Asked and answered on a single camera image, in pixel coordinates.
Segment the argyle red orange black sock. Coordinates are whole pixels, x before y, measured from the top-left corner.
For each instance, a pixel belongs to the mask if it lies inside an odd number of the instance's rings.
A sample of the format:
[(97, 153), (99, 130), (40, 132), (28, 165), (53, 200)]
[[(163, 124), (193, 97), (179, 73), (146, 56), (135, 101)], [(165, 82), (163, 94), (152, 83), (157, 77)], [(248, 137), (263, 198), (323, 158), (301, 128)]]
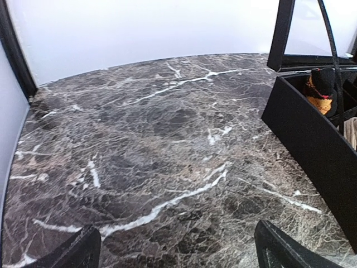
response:
[(337, 110), (334, 69), (312, 69), (305, 82), (303, 94), (321, 114), (332, 117)]

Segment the black display case glass lid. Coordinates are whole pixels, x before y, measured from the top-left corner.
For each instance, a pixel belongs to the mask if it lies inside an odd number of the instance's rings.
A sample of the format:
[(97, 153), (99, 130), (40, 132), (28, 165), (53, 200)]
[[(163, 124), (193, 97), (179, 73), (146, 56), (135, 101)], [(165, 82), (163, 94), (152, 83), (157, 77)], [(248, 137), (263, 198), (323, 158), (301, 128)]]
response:
[[(331, 56), (287, 55), (294, 1), (280, 1), (267, 65), (278, 73), (262, 120), (304, 170), (356, 248), (356, 149), (343, 136), (344, 122), (356, 115), (353, 62)], [(321, 114), (303, 88), (314, 68), (333, 68), (337, 110)]]

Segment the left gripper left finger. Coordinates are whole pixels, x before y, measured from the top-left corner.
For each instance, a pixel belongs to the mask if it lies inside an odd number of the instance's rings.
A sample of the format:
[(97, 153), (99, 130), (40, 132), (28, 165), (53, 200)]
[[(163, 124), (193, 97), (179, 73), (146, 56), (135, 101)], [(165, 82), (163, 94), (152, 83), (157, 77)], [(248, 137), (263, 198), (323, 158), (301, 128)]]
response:
[(101, 236), (92, 224), (86, 225), (57, 249), (52, 267), (98, 267)]

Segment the tan brown sock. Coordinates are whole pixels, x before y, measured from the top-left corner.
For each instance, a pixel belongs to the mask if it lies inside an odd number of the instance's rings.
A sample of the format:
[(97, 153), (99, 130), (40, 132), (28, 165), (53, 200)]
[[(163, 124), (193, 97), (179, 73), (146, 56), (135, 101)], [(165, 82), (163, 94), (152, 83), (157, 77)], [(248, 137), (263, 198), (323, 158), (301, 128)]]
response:
[(353, 117), (344, 122), (344, 137), (352, 146), (353, 149), (357, 147), (357, 118)]

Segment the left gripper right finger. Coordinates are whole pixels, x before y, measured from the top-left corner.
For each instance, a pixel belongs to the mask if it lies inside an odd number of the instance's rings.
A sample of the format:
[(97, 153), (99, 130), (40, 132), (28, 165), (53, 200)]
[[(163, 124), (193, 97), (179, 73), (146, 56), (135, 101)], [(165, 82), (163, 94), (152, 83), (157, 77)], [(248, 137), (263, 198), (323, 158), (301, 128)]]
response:
[(260, 268), (340, 267), (338, 264), (308, 250), (270, 221), (260, 220), (254, 240)]

